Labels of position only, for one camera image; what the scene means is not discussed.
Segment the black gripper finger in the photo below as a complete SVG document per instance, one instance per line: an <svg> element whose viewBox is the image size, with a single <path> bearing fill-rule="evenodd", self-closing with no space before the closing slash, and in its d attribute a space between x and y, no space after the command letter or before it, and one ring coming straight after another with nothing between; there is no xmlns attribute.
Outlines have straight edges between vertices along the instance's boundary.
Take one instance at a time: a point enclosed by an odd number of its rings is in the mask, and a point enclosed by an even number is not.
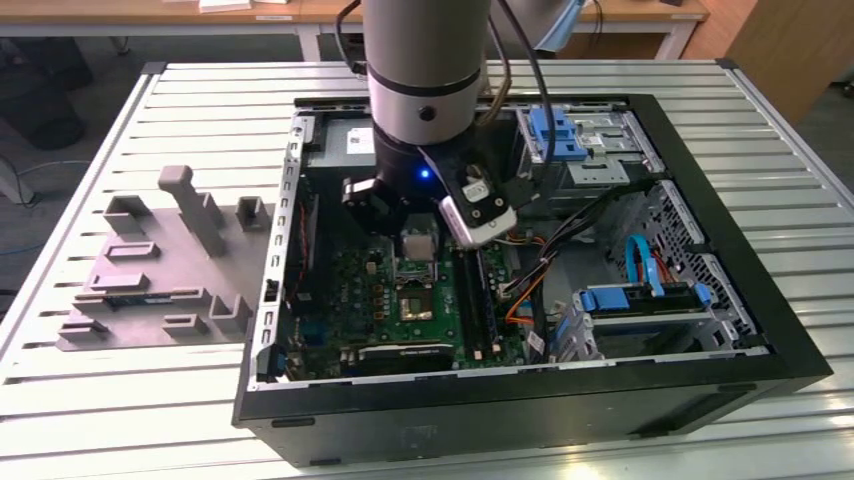
<svg viewBox="0 0 854 480"><path fill-rule="evenodd" d="M368 235L399 236L408 217L407 205L380 178L346 178L342 204Z"/></svg>

